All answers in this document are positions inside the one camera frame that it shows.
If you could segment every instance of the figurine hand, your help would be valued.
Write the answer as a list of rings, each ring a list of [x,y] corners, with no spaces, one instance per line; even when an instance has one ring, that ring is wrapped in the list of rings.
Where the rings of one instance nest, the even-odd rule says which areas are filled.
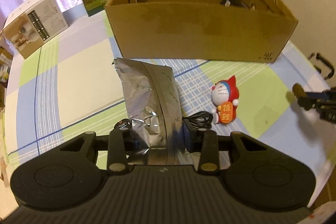
[[[234,99],[234,100],[232,101],[233,106],[237,106],[238,103],[239,103],[238,99]]]

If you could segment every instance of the table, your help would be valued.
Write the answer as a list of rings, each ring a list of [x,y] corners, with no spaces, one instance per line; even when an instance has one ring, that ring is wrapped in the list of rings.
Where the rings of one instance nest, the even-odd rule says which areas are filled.
[[[121,82],[111,64],[118,56],[105,11],[74,19],[69,29],[26,60],[14,56],[5,107],[13,169],[84,131],[108,134],[127,117]],[[273,64],[143,61],[173,68],[183,115],[210,111],[213,84],[236,75],[241,94],[238,117],[213,129],[219,135],[247,133],[308,165],[317,178],[310,203],[315,200],[336,162],[335,127],[294,101],[290,90],[296,82],[306,91],[322,91],[328,85],[292,43]],[[100,152],[97,165],[104,164],[106,152]]]

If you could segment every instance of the orange sign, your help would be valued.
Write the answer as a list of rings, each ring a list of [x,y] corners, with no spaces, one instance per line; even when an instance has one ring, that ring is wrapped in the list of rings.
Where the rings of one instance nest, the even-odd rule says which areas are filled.
[[[233,118],[233,104],[231,102],[224,102],[220,107],[219,118],[222,123],[229,123]]]

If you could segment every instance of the white and brown box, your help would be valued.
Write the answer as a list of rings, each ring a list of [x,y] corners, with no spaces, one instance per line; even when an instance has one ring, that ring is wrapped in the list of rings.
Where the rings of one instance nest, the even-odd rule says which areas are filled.
[[[9,14],[3,33],[26,59],[67,28],[56,0],[26,0]]]

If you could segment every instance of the silver foil bag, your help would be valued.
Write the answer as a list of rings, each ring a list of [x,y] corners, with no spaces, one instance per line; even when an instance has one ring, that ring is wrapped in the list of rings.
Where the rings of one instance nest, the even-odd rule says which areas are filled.
[[[182,113],[171,67],[117,58],[128,118],[142,150],[130,164],[192,164],[185,152]]]

